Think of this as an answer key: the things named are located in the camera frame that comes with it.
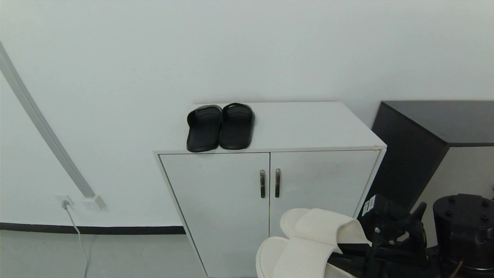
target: white wall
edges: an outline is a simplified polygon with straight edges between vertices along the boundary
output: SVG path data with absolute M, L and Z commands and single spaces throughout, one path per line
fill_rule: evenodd
M 342 100 L 370 126 L 383 99 L 494 99 L 492 1 L 2 0 L 0 15 L 26 86 L 109 207 L 82 209 L 2 104 L 4 222 L 66 225 L 51 198 L 66 192 L 81 225 L 179 225 L 152 150 L 182 104 Z

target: wall outlet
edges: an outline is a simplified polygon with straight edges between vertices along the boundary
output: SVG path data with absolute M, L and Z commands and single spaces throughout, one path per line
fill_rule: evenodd
M 88 210 L 101 210 L 106 207 L 106 204 L 103 202 L 100 195 L 96 195 L 93 198 L 83 199 L 82 203 Z
M 58 202 L 59 205 L 62 205 L 62 202 L 64 200 L 69 201 L 69 204 L 71 206 L 74 205 L 74 202 L 70 199 L 70 197 L 68 195 L 55 194 L 55 199 L 57 200 L 57 202 Z

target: black furniture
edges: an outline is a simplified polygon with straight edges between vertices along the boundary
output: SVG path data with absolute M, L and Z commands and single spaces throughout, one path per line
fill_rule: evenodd
M 372 131 L 388 147 L 366 201 L 382 194 L 411 210 L 458 193 L 494 197 L 494 101 L 383 101 Z M 432 208 L 422 222 L 433 237 Z

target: cabinet handle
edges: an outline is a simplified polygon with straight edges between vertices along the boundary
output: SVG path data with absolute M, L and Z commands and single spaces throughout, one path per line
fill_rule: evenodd
M 260 171 L 261 176 L 261 198 L 266 197 L 266 172 L 264 170 Z
M 280 197 L 280 178 L 281 178 L 281 170 L 279 168 L 276 168 L 275 175 L 276 175 L 275 197 L 279 198 Z

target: black slipper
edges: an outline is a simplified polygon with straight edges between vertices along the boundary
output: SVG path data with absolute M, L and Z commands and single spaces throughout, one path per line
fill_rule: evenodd
M 219 145 L 223 149 L 245 149 L 250 145 L 254 112 L 245 104 L 231 103 L 223 108 Z
M 221 130 L 221 107 L 218 105 L 201 106 L 187 116 L 189 136 L 187 150 L 201 152 L 218 147 Z

